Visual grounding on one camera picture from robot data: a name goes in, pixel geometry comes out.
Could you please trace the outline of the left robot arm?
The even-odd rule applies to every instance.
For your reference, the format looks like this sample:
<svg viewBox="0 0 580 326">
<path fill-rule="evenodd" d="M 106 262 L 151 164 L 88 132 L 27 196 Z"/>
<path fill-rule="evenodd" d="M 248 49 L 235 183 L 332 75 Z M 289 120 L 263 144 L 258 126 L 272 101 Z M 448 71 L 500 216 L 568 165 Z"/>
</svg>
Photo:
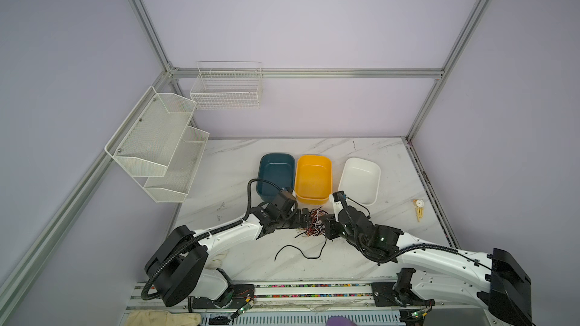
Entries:
<svg viewBox="0 0 580 326">
<path fill-rule="evenodd" d="M 274 200 L 252 204 L 252 185 L 267 184 L 277 191 Z M 220 270 L 206 265 L 219 254 L 249 241 L 257 241 L 279 229 L 301 229 L 307 226 L 308 210 L 300 209 L 296 197 L 272 181 L 254 178 L 247 184 L 247 206 L 242 217 L 224 225 L 190 230 L 175 228 L 144 267 L 147 280 L 141 289 L 143 301 L 160 299 L 174 306 L 194 291 L 217 300 L 226 293 L 230 281 Z"/>
</svg>

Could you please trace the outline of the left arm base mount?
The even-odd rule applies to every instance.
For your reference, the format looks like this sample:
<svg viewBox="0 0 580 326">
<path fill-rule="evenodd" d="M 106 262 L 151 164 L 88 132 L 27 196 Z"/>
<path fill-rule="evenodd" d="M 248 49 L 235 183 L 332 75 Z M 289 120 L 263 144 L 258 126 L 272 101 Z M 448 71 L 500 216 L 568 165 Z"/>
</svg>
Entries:
<svg viewBox="0 0 580 326">
<path fill-rule="evenodd" d="M 187 306 L 189 311 L 197 309 L 239 309 L 253 300 L 254 297 L 254 285 L 231 285 L 217 300 L 210 300 L 207 297 L 188 297 Z"/>
</svg>

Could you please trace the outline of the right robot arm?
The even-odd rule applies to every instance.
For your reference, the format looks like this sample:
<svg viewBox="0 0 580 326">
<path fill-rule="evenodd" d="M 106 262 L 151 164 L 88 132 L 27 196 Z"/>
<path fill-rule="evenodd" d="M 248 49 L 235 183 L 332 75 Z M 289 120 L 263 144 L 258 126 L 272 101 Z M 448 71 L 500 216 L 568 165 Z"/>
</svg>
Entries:
<svg viewBox="0 0 580 326">
<path fill-rule="evenodd" d="M 401 229 L 374 224 L 343 192 L 329 197 L 333 212 L 325 234 L 342 238 L 377 265 L 403 264 L 392 294 L 399 306 L 413 300 L 452 300 L 488 310 L 511 325 L 532 325 L 532 282 L 508 251 L 466 251 L 434 244 Z"/>
</svg>

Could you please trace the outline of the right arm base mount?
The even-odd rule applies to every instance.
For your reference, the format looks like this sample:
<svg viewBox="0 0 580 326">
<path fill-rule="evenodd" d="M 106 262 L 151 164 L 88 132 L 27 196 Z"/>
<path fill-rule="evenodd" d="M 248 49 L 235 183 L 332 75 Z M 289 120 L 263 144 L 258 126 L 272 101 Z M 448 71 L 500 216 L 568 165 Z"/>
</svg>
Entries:
<svg viewBox="0 0 580 326">
<path fill-rule="evenodd" d="M 395 282 L 371 283 L 372 296 L 375 306 L 408 306 L 432 307 L 433 299 L 421 298 L 412 290 L 412 277 L 416 269 L 404 267 L 397 273 Z"/>
</svg>

